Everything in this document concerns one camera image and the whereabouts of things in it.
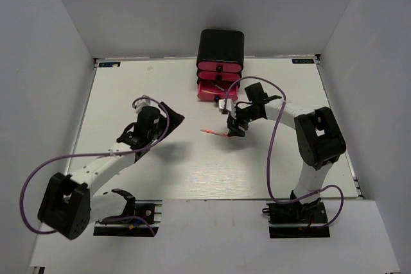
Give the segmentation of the orange highlighter pen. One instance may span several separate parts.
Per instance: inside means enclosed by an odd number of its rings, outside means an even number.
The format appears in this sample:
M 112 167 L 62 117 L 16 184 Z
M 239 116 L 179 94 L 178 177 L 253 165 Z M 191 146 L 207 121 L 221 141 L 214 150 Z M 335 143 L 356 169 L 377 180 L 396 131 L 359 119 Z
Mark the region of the orange highlighter pen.
M 227 133 L 216 132 L 214 130 L 201 129 L 200 131 L 203 132 L 203 133 L 208 133 L 208 134 L 216 135 L 216 136 L 220 136 L 220 137 L 228 137 Z

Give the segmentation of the blue thin pen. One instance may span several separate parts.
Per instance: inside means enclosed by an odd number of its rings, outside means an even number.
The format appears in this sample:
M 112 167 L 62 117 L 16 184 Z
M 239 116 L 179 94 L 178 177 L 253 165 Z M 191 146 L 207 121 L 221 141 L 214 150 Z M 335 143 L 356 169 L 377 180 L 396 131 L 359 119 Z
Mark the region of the blue thin pen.
M 222 92 L 225 92 L 225 89 L 223 88 L 223 87 L 221 87 L 221 86 L 219 86 L 219 85 L 214 85 L 218 90 L 220 90 L 220 91 L 222 91 Z

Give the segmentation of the yellow highlighter pen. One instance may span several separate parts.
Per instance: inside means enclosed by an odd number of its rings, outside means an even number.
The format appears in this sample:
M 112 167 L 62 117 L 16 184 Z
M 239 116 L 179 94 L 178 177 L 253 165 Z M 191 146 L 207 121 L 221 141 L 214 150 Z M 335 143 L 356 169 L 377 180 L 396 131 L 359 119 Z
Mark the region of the yellow highlighter pen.
M 209 89 L 200 89 L 199 93 L 202 94 L 214 94 L 215 92 L 213 90 L 209 90 Z

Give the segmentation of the pink top drawer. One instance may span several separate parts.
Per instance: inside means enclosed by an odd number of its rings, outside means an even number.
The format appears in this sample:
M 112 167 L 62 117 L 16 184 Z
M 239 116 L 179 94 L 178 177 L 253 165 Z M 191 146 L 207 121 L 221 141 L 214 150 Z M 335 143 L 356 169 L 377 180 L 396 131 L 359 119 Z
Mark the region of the pink top drawer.
M 243 66 L 235 62 L 202 61 L 197 64 L 197 68 L 202 71 L 215 71 L 224 73 L 239 73 L 243 70 Z

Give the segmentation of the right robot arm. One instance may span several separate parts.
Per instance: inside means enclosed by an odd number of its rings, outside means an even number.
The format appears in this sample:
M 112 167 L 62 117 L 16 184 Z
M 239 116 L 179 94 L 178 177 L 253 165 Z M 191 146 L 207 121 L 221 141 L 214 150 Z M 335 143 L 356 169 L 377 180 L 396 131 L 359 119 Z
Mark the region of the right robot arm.
M 231 98 L 218 101 L 218 108 L 227 114 L 229 137 L 244 137 L 249 124 L 259 119 L 274 121 L 266 162 L 268 194 L 273 202 L 290 205 L 291 217 L 299 222 L 313 214 L 312 203 L 319 201 L 326 176 L 335 162 L 346 151 L 346 143 L 337 120 L 329 107 L 307 109 L 287 102 L 285 94 L 269 96 L 260 83 L 245 88 L 246 107 L 234 103 Z M 295 188 L 289 200 L 279 200 L 271 190 L 270 165 L 277 129 L 283 124 L 295 130 L 297 146 L 303 164 Z

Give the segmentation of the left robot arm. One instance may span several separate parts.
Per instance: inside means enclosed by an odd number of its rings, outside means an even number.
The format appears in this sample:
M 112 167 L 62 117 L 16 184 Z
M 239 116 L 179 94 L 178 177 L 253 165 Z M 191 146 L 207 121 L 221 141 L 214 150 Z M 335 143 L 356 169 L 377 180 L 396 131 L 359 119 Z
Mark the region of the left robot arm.
M 182 124 L 185 117 L 167 104 L 135 105 L 137 119 L 125 127 L 113 146 L 97 154 L 86 166 L 63 175 L 54 174 L 46 187 L 38 219 L 73 240 L 91 223 L 150 224 L 136 215 L 136 198 L 123 189 L 99 193 L 109 180 L 140 160 Z

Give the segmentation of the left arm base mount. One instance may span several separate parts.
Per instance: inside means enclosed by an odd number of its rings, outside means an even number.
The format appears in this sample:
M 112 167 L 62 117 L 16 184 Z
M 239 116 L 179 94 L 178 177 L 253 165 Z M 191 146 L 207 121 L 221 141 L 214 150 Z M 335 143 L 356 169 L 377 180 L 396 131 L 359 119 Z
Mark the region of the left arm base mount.
M 154 237 L 159 231 L 161 216 L 162 201 L 138 201 L 130 218 L 95 223 L 93 236 Z

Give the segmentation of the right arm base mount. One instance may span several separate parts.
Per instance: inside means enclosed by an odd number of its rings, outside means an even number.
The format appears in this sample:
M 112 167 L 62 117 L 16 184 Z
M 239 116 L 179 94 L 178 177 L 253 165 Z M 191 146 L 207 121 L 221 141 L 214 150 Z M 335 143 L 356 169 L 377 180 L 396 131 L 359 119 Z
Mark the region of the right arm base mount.
M 262 209 L 268 218 L 271 239 L 329 238 L 328 216 L 324 203 L 319 198 L 307 204 L 268 203 Z

